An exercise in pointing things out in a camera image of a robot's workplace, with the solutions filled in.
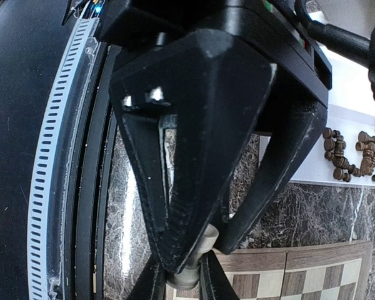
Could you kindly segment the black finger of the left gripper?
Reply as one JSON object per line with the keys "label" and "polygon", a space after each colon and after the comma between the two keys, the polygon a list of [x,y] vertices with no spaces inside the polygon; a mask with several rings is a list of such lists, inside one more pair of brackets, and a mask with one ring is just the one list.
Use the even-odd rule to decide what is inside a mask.
{"label": "black finger of the left gripper", "polygon": [[327,117],[324,106],[287,111],[272,132],[246,199],[220,232],[216,249],[231,254],[240,245],[303,163],[323,132]]}
{"label": "black finger of the left gripper", "polygon": [[216,212],[276,76],[225,31],[121,51],[109,93],[154,257],[180,271]]}

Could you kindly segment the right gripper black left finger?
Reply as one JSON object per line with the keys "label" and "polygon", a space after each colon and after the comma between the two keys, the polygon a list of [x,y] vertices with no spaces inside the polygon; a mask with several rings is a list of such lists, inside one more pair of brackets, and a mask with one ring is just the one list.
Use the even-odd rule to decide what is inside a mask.
{"label": "right gripper black left finger", "polygon": [[149,259],[127,300],[163,300],[165,298],[165,270],[155,259]]}

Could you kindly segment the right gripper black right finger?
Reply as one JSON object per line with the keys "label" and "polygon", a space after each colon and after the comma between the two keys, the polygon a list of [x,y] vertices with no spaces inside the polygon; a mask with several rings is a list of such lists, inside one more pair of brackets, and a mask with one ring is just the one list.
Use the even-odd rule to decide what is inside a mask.
{"label": "right gripper black right finger", "polygon": [[214,252],[204,254],[200,263],[199,299],[232,300],[238,298]]}

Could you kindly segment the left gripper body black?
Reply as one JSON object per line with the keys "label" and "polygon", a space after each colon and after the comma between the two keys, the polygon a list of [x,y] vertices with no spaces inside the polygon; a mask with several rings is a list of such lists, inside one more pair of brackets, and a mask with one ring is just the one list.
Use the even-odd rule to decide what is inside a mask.
{"label": "left gripper body black", "polygon": [[122,131],[322,131],[331,66],[274,1],[109,1],[121,47],[110,95]]}

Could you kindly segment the white rook among dark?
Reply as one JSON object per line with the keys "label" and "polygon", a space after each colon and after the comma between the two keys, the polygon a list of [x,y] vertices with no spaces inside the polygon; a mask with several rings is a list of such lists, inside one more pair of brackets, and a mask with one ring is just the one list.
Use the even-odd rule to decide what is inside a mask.
{"label": "white rook among dark", "polygon": [[219,231],[216,227],[208,224],[185,267],[179,274],[167,273],[166,283],[178,290],[187,291],[195,288],[199,282],[199,262],[202,256],[213,248],[218,236]]}

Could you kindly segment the white plastic divided tray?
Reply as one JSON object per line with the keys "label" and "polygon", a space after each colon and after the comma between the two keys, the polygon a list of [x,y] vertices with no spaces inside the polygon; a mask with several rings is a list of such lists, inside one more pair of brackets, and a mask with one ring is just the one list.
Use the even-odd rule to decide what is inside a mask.
{"label": "white plastic divided tray", "polygon": [[[366,131],[374,134],[375,102],[368,80],[368,69],[321,46],[332,66],[332,89],[329,92],[327,127],[338,130],[345,140]],[[333,178],[333,166],[324,158],[323,138],[320,137],[300,165],[292,183],[323,186],[369,186],[375,188],[370,178],[353,178],[344,183]]]}

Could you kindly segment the wooden chess board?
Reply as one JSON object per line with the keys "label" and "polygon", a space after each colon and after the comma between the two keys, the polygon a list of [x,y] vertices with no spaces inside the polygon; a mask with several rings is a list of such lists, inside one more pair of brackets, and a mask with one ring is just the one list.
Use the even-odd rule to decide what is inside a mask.
{"label": "wooden chess board", "polygon": [[239,299],[364,299],[372,244],[238,249],[216,256]]}

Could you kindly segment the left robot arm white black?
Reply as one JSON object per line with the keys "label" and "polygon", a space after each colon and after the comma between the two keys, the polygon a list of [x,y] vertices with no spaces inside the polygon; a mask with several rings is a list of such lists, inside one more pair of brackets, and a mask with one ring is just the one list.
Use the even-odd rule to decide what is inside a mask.
{"label": "left robot arm white black", "polygon": [[331,65],[320,45],[369,70],[370,39],[309,17],[304,1],[109,1],[99,41],[119,46],[109,84],[151,252],[180,273],[251,134],[271,135],[257,179],[216,248],[233,252],[321,135]]}

